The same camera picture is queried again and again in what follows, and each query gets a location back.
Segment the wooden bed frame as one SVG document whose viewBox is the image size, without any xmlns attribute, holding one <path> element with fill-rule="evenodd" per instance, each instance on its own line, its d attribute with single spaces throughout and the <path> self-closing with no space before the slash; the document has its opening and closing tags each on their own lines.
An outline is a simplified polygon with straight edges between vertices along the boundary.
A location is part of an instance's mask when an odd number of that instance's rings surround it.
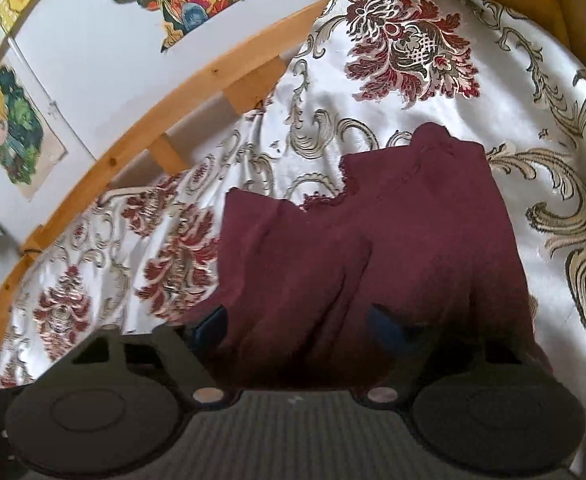
<svg viewBox="0 0 586 480">
<path fill-rule="evenodd" d="M 166 174 L 187 170 L 187 162 L 171 144 L 169 130 L 217 94 L 223 94 L 239 114 L 265 100 L 284 72 L 284 53 L 306 38 L 311 24 L 331 1 L 310 3 L 234 44 L 155 103 L 93 164 L 48 222 L 37 226 L 20 246 L 20 258 L 0 285 L 0 348 L 18 285 L 43 248 L 105 193 L 136 158 L 152 157 Z M 550 26 L 552 34 L 572 52 L 585 50 L 586 0 L 498 1 L 512 3 L 535 22 Z"/>
</svg>

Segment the maroon small garment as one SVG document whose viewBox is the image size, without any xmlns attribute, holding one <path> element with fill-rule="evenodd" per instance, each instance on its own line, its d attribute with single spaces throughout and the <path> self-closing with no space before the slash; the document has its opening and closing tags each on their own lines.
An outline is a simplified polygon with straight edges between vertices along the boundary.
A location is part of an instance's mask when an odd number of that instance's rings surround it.
<svg viewBox="0 0 586 480">
<path fill-rule="evenodd" d="M 211 374 L 240 388 L 348 388 L 389 373 L 408 330 L 541 356 L 528 283 L 479 143 L 425 124 L 399 148 L 345 155 L 343 192 L 303 206 L 235 188 L 223 208 Z"/>
</svg>

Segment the white floral satin bedspread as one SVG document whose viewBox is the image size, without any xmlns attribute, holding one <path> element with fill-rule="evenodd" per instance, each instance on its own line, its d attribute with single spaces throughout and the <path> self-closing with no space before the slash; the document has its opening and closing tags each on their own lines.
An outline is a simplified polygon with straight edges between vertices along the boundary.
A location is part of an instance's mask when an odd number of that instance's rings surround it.
<svg viewBox="0 0 586 480">
<path fill-rule="evenodd" d="M 349 153 L 425 122 L 483 146 L 528 277 L 535 336 L 586 407 L 586 68 L 493 0 L 330 0 L 265 103 L 192 169 L 110 192 L 27 272 L 0 388 L 33 382 L 92 330 L 174 321 L 218 282 L 230 188 L 325 204 L 365 187 Z M 573 469 L 586 478 L 586 439 Z"/>
</svg>

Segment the cartoon child wall poster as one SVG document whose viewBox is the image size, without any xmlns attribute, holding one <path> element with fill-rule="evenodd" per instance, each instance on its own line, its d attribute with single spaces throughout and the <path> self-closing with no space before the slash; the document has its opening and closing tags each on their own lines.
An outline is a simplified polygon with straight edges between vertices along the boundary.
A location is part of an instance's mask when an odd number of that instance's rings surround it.
<svg viewBox="0 0 586 480">
<path fill-rule="evenodd" d="M 32 200 L 66 147 L 12 66 L 0 65 L 0 166 L 25 200 Z"/>
</svg>

